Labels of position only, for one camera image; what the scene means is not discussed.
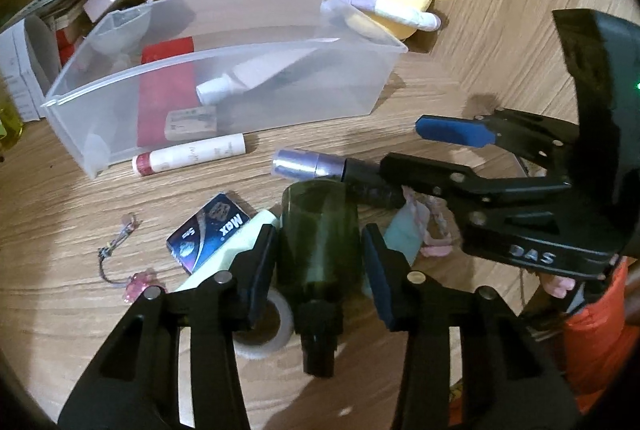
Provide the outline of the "person's hand on handle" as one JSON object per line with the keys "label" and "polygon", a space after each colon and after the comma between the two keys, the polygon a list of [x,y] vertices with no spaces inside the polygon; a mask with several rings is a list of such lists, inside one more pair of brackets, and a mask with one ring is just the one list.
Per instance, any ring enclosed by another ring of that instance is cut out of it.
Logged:
{"label": "person's hand on handle", "polygon": [[538,279],[542,289],[556,299],[564,299],[576,287],[576,281],[570,277],[539,273]]}

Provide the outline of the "orange sleeve forearm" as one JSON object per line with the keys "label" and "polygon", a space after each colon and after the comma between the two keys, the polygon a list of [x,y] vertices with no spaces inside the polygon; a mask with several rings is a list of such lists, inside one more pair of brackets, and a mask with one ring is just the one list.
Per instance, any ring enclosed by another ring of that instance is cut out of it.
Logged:
{"label": "orange sleeve forearm", "polygon": [[583,414],[612,384],[639,341],[639,328],[626,323],[627,274],[623,261],[606,293],[563,325],[565,377]]}

